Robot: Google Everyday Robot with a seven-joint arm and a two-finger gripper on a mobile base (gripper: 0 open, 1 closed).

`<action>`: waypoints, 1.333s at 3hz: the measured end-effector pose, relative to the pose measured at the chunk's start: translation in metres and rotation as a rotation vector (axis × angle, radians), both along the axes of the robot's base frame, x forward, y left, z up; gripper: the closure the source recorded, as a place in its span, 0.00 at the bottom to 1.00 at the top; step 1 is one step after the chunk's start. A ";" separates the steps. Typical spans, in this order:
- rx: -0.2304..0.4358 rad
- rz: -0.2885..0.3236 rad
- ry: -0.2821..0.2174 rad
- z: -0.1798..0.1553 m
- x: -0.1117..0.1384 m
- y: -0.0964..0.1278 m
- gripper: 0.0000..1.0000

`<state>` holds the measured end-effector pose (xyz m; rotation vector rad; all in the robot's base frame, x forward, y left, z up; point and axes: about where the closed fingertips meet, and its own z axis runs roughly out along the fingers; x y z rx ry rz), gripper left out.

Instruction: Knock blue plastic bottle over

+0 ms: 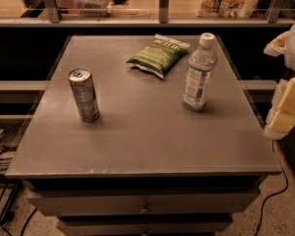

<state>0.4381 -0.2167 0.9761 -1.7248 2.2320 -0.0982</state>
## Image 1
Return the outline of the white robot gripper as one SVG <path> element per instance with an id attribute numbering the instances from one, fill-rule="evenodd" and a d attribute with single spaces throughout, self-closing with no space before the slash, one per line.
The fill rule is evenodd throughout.
<path id="1" fill-rule="evenodd" d="M 273 39 L 264 54 L 277 57 L 284 53 L 285 66 L 295 71 L 295 24 Z M 295 126 L 295 77 L 281 79 L 275 88 L 271 109 L 265 120 L 264 134 L 270 140 L 280 140 Z"/>

